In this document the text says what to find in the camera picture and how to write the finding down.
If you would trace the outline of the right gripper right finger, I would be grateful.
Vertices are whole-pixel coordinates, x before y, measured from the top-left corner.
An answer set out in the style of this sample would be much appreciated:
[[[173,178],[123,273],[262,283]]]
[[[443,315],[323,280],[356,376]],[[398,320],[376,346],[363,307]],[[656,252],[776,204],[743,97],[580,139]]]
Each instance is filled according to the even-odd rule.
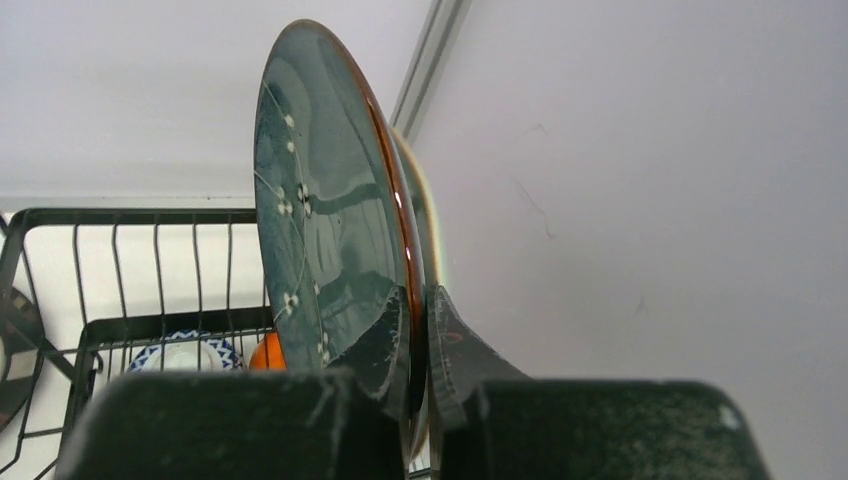
[[[534,379],[427,294],[435,479],[766,479],[744,416],[694,381]]]

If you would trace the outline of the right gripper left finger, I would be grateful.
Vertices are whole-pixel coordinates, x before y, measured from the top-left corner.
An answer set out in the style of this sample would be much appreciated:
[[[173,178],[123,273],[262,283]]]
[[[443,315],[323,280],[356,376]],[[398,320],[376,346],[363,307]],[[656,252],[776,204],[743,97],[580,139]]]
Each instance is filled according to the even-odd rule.
[[[324,369],[133,373],[95,396],[60,479],[405,479],[406,292]]]

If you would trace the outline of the orange bowl white inside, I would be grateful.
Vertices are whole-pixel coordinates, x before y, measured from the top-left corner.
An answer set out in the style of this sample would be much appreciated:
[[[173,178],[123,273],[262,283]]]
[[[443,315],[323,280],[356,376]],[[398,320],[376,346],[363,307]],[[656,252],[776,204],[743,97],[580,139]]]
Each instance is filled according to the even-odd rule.
[[[248,363],[251,370],[286,370],[284,351],[277,332],[268,333],[254,349]]]

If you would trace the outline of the dark blue plate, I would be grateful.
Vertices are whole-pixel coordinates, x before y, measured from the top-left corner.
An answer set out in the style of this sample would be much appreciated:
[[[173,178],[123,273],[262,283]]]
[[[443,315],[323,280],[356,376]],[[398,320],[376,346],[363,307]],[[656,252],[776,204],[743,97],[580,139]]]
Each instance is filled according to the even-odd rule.
[[[368,338],[363,367],[389,370],[401,441],[426,433],[425,268],[403,158],[376,96],[340,39],[300,19],[262,74],[253,178],[265,287],[292,370],[326,368]]]

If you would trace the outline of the black wire dish rack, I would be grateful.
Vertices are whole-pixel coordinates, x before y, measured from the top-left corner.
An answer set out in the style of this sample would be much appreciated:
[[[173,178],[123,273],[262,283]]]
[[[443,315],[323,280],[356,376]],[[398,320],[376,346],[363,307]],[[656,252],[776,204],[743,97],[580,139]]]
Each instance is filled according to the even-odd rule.
[[[227,339],[243,368],[274,331],[250,209],[31,208],[1,221],[1,314],[12,288],[45,338],[32,396],[1,431],[5,479],[60,479],[60,449],[96,395],[180,330]]]

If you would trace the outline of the black striped rim plate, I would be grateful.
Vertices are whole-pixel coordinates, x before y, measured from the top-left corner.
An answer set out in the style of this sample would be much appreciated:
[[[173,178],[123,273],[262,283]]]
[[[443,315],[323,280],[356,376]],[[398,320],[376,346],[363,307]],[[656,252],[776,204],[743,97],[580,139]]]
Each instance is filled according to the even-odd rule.
[[[4,431],[32,396],[33,382],[42,361],[38,345],[45,338],[38,308],[17,288],[12,288],[11,307],[1,314],[1,431]]]

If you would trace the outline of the teal flower plate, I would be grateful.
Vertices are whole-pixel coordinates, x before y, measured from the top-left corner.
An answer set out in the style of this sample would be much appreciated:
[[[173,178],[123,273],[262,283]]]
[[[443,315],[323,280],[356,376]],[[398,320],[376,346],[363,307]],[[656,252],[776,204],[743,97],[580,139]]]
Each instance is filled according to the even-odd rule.
[[[445,285],[443,245],[437,208],[429,181],[409,142],[401,132],[390,128],[406,176],[421,245],[425,284]]]

